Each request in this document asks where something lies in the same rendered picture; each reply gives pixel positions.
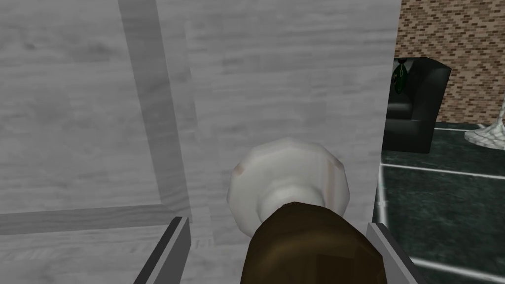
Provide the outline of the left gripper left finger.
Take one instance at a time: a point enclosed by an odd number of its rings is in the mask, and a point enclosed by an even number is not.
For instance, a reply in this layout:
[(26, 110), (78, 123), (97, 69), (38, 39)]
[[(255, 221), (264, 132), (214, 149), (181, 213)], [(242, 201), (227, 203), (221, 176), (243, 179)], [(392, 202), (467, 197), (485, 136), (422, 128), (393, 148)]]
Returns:
[(189, 219), (168, 225), (133, 284), (180, 284), (191, 246)]

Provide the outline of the grey wooden door leaf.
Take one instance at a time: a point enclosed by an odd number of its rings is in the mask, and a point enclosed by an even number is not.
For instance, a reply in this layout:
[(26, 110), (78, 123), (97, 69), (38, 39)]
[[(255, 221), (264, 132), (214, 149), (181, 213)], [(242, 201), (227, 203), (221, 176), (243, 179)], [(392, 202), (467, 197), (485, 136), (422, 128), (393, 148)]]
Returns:
[(239, 284), (226, 194), (316, 142), (372, 220), (401, 0), (0, 0), (0, 284), (133, 284), (174, 216), (180, 284)]

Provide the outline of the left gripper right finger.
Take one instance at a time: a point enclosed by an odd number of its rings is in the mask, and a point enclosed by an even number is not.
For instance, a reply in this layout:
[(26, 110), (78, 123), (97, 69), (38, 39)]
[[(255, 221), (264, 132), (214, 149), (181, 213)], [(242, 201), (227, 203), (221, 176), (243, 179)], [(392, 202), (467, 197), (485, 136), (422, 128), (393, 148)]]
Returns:
[(383, 257), (388, 284), (427, 284), (384, 224), (368, 223), (366, 238)]

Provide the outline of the white lamp stand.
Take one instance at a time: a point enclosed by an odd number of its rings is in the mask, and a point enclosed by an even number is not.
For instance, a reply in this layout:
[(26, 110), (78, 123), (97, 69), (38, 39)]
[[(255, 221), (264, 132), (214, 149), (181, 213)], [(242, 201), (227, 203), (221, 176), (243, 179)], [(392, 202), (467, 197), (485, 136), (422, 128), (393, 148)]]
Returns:
[(505, 150), (505, 94), (500, 108), (499, 116), (492, 125), (476, 130), (466, 131), (464, 138), (466, 141), (491, 149)]

